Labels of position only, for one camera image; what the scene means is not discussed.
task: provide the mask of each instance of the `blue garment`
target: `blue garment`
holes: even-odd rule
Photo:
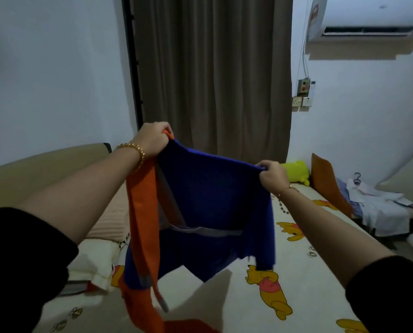
[[[275,230],[270,193],[259,181],[260,167],[187,149],[171,141],[158,164],[178,209],[190,228],[241,230],[241,235],[210,237],[165,229],[159,232],[159,278],[184,265],[207,281],[237,258],[254,256],[258,270],[275,263]],[[124,280],[139,283],[131,248]]]
[[[341,192],[341,195],[344,197],[344,199],[348,203],[351,204],[351,206],[353,208],[354,216],[362,218],[363,217],[363,211],[362,211],[361,206],[359,205],[359,203],[350,201],[350,197],[348,195],[348,190],[347,190],[347,184],[343,180],[338,179],[338,178],[336,178],[336,182],[338,184],[339,191]]]

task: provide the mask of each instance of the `black hanger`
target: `black hanger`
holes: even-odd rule
[[[356,176],[356,175],[358,175],[358,177],[353,180],[353,183],[354,183],[355,185],[360,185],[360,184],[361,184],[361,180],[360,180],[359,178],[361,177],[361,174],[358,173],[358,172],[356,172],[356,173],[355,173],[355,176]]]

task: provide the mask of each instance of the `black sleeve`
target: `black sleeve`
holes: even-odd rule
[[[383,258],[359,271],[346,288],[353,312],[370,333],[413,332],[413,262]]]
[[[43,305],[65,286],[67,266],[77,254],[76,244],[43,220],[19,209],[0,208],[2,325],[31,332]]]

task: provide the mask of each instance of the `person's left hand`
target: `person's left hand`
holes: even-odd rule
[[[140,146],[145,152],[145,158],[155,157],[168,144],[168,136],[163,132],[167,130],[173,134],[171,126],[167,122],[144,123],[137,135],[131,140],[131,143]]]

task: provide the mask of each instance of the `mattress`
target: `mattress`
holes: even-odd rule
[[[311,187],[293,186],[342,222],[357,227]],[[273,271],[256,271],[253,258],[236,260],[202,283],[182,266],[159,280],[159,290],[170,309],[164,313],[153,298],[162,318],[201,319],[226,333],[366,332],[345,299],[343,287],[274,196],[272,206],[276,223]],[[118,289],[97,305],[71,308],[68,317],[60,320],[42,322],[35,331],[63,327],[66,332],[139,332],[129,320]]]

